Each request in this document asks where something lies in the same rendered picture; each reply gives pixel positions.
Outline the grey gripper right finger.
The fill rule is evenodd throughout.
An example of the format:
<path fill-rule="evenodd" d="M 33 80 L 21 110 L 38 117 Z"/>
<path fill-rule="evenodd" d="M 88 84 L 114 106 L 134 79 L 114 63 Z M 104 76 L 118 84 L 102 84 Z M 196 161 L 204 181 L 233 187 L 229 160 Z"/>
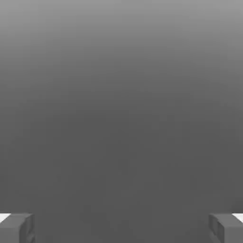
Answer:
<path fill-rule="evenodd" d="M 243 213 L 209 214 L 212 243 L 243 243 Z"/>

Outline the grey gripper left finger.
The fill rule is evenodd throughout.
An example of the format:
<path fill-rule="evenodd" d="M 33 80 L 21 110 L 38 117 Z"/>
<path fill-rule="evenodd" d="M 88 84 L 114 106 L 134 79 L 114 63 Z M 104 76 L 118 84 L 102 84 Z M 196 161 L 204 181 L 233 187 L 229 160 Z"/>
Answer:
<path fill-rule="evenodd" d="M 36 243 L 35 215 L 0 213 L 0 243 Z"/>

